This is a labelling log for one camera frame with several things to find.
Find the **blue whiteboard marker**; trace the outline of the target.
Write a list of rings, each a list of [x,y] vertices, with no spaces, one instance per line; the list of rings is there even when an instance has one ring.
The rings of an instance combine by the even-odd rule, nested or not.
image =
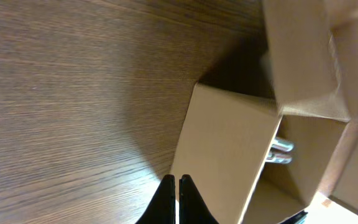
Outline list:
[[[280,137],[275,137],[272,141],[272,148],[278,149],[279,151],[290,152],[294,147],[295,145],[291,141]]]

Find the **black whiteboard marker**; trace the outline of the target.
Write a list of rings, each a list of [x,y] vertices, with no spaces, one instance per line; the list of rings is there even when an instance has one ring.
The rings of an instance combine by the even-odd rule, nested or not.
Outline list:
[[[275,164],[289,164],[292,161],[292,157],[289,154],[280,152],[269,152],[265,161]]]

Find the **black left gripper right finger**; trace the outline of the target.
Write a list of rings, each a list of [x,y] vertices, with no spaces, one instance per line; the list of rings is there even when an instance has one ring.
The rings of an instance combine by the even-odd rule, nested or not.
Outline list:
[[[218,224],[191,176],[183,175],[179,184],[179,224]]]

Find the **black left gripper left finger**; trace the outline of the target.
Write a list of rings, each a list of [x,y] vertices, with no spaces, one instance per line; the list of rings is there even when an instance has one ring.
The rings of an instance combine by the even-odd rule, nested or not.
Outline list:
[[[167,174],[136,224],[175,224],[175,205],[175,177]]]

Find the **brown cardboard box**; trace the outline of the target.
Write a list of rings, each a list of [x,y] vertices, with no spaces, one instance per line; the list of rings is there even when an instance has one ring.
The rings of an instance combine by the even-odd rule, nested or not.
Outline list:
[[[358,119],[358,1],[262,5],[274,99],[196,84],[171,168],[219,223],[280,223],[306,208]],[[275,137],[295,147],[274,149]],[[292,161],[266,162],[269,152]]]

